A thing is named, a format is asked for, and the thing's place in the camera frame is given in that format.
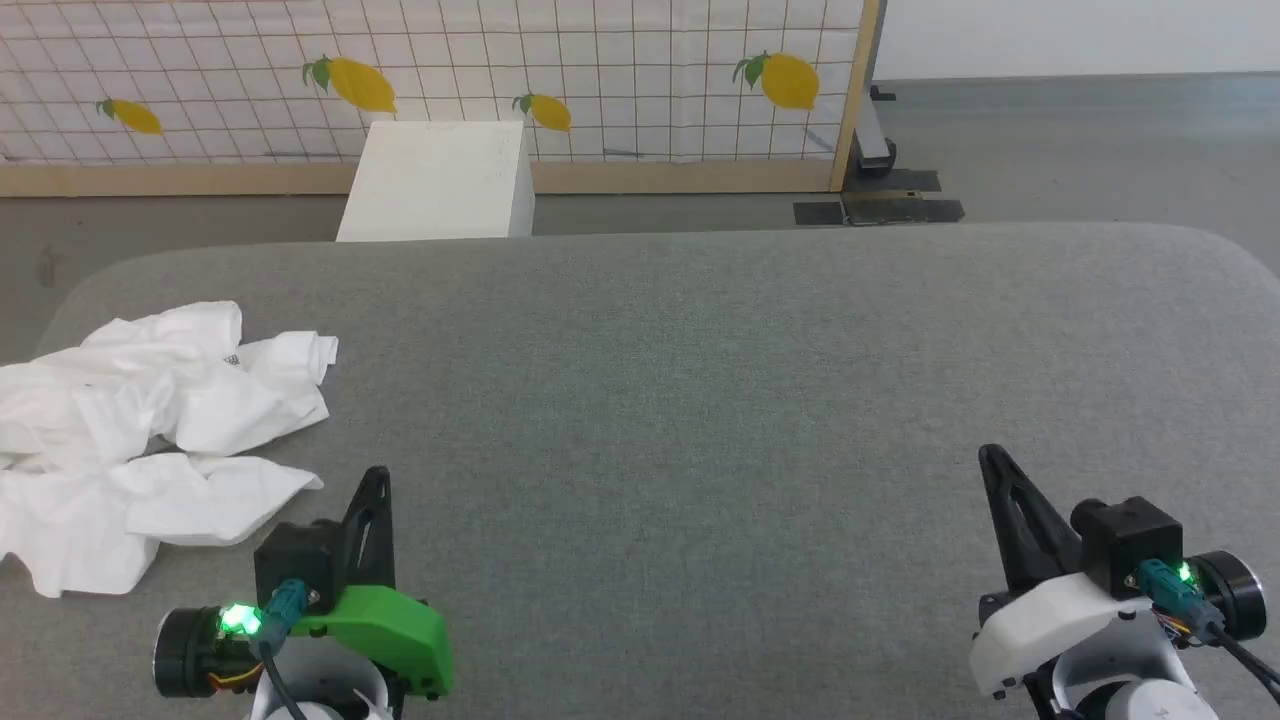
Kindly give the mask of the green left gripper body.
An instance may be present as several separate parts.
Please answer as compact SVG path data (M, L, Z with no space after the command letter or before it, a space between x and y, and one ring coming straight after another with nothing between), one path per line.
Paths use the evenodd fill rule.
M388 585L348 585L326 614L308 614L291 637L329 637L410 683L410 694L443 698L454 689L445 619Z

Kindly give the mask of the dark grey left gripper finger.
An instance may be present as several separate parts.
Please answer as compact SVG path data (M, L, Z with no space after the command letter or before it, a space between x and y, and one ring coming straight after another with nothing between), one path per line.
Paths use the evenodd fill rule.
M390 471L369 468L337 530L335 589L396 587Z

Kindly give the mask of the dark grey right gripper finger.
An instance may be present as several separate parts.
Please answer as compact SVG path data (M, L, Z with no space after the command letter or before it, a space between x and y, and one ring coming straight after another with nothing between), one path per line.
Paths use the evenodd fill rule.
M1080 537L1000 445L983 445L984 482L1007 592L1024 594L1039 583L1082 570Z

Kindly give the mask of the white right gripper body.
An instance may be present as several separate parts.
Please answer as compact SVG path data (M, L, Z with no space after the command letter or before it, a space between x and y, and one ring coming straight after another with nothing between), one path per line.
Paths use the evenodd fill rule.
M1167 676L1167 637L1143 596L1115 600L1083 574L1059 577L991 614L969 669L980 694L1023 685L1050 665L1055 698L1121 679Z

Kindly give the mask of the white long-sleeve shirt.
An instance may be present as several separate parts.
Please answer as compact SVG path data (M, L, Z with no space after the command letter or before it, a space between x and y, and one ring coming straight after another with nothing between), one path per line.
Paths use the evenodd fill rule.
M244 343L216 301L0 366L0 562L49 598L125 594L163 544L244 541L323 487L255 450L329 418L338 350L315 331Z

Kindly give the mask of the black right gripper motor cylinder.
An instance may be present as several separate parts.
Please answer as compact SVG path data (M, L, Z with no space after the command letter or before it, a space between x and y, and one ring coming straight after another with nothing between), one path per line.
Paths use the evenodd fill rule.
M1239 642L1261 638L1268 624L1265 588L1242 559L1225 550L1190 556L1190 575L1221 614L1225 632Z

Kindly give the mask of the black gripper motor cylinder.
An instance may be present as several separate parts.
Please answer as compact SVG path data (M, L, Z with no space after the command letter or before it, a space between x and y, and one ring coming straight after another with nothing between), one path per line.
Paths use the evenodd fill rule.
M1265 588L1242 559L1225 550L1190 556L1190 575L1221 614L1225 632L1239 642L1261 638L1268 624Z
M251 641L262 624L255 606L174 609L160 623L152 676L165 698L209 698L255 692L262 664Z

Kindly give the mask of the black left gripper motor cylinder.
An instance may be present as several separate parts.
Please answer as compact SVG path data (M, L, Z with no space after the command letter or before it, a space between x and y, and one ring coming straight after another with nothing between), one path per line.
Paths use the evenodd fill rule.
M251 641L262 624L255 606L174 609L160 623L152 676L165 698L209 698L255 692L262 664Z

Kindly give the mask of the white rectangular box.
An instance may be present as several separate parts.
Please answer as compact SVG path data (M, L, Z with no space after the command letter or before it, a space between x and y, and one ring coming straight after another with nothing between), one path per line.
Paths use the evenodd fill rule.
M535 192L516 120L379 120L369 129L339 243L532 236Z

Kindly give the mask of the grey fabric sofa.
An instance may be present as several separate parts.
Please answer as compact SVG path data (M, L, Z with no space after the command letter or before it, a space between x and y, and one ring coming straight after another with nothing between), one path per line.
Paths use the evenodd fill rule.
M977 451L1055 507L1144 496L1280 610L1280 279L1185 227L995 223L196 249L100 270L38 343L233 300L337 336L262 454L396 579L454 692L404 720L1027 720L978 694L1005 585Z

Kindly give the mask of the large black floor plate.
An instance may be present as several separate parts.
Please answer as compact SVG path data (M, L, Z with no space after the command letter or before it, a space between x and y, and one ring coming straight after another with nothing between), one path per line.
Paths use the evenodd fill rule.
M950 224L965 218L960 200L943 193L937 170L856 172L841 192L847 223L855 227Z

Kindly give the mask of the grey metal support leg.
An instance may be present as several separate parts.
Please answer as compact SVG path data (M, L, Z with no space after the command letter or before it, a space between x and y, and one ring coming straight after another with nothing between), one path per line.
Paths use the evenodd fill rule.
M878 101L893 101L895 99L895 94L882 94L877 85L872 85L859 106L854 140L855 169L860 177L883 178L896 165L897 146L884 135L876 105Z

